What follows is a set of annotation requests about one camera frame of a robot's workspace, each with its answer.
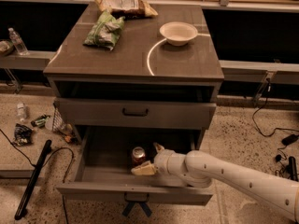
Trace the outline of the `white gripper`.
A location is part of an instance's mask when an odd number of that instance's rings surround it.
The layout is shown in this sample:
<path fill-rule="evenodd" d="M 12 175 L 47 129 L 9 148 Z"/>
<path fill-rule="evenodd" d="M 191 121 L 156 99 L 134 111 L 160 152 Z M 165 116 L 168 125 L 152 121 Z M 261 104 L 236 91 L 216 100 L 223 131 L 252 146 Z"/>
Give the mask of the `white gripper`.
<path fill-rule="evenodd" d="M 154 164 L 145 161 L 131 170 L 133 175 L 155 175 L 156 171 L 161 175 L 181 176 L 188 172 L 185 164 L 185 155 L 174 150 L 164 149 L 164 146 L 154 142 L 157 155 Z"/>

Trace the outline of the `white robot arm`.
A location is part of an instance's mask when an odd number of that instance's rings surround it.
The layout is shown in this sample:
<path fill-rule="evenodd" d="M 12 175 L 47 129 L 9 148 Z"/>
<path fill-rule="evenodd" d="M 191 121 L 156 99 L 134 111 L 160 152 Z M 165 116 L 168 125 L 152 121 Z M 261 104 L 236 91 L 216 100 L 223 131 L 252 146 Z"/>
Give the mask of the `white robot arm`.
<path fill-rule="evenodd" d="M 207 188 L 211 179 L 245 193 L 277 210 L 284 217 L 299 221 L 299 183 L 236 165 L 201 150 L 180 154 L 154 143 L 154 162 L 145 161 L 131 170 L 133 175 L 174 175 L 196 188 Z"/>

